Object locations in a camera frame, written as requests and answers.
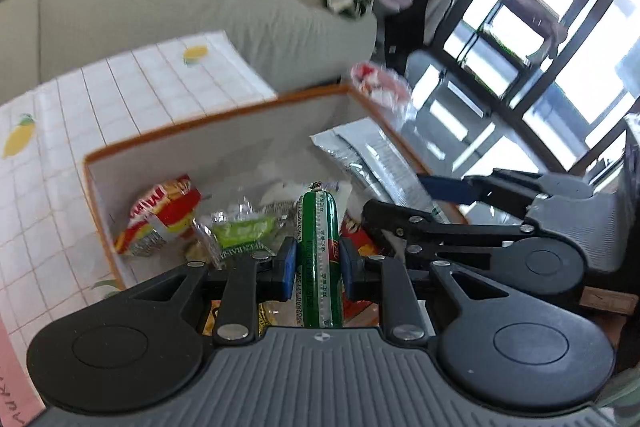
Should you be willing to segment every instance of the red snack package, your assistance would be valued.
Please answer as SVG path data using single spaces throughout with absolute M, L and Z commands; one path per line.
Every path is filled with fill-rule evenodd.
M 185 174 L 155 185 L 131 207 L 129 224 L 116 242 L 118 253 L 149 257 L 168 242 L 193 234 L 193 211 L 200 193 Z

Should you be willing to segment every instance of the clear plastic wrapper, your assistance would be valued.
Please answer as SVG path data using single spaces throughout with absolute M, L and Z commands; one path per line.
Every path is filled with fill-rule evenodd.
M 358 62 L 351 68 L 350 78 L 351 84 L 380 108 L 385 120 L 395 129 L 415 119 L 411 86 L 395 71 L 373 62 Z
M 292 182 L 278 182 L 271 185 L 260 200 L 260 207 L 273 209 L 277 214 L 286 212 L 290 214 L 295 211 L 300 196 L 309 190 L 310 184 L 300 184 Z M 322 183 L 323 190 L 329 192 L 335 200 L 338 211 L 338 220 L 341 221 L 347 210 L 352 187 L 349 182 L 326 182 Z
M 244 198 L 227 210 L 198 216 L 193 220 L 201 243 L 216 269 L 229 268 L 233 257 L 248 251 L 266 251 L 275 255 L 287 230 L 289 213 L 278 206 L 254 209 Z

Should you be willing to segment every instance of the green snack package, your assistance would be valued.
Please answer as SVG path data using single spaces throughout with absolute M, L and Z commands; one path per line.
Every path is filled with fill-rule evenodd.
M 298 202 L 296 321 L 305 328 L 342 326 L 338 217 L 334 197 L 319 184 Z
M 213 225 L 211 230 L 222 248 L 220 259 L 224 260 L 238 253 L 265 250 L 260 239 L 269 235 L 275 226 L 275 217 L 264 216 L 248 221 L 227 221 Z

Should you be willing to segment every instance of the metal rivet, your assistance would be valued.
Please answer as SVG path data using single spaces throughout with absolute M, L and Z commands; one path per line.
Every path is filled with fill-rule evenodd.
M 412 324 L 403 324 L 402 326 L 396 326 L 393 329 L 393 334 L 396 339 L 401 341 L 417 341 L 424 336 L 424 331 L 418 326 Z
M 271 257 L 271 255 L 269 255 L 265 251 L 257 251 L 252 253 L 251 257 L 253 257 L 256 261 L 266 261 L 268 258 Z
M 224 324 L 218 328 L 218 336 L 226 341 L 239 341 L 248 335 L 248 328 L 242 324 Z

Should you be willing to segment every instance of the plastic bag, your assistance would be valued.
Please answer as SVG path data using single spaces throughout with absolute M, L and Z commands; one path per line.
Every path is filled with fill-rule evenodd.
M 411 86 L 395 71 L 373 62 L 359 62 L 351 68 L 351 84 L 379 108 L 386 122 L 400 129 L 405 121 L 415 118 L 411 103 Z
M 276 205 L 254 209 L 244 198 L 227 210 L 205 214 L 193 226 L 216 269 L 229 268 L 233 257 L 249 251 L 275 255 L 289 230 L 290 211 Z
M 370 118 L 339 125 L 313 135 L 311 140 L 351 174 L 352 180 L 364 190 L 367 200 L 375 198 L 417 208 L 430 212 L 436 221 L 446 222 L 441 209 L 422 187 L 404 156 Z M 360 212 L 350 209 L 350 214 L 358 217 Z

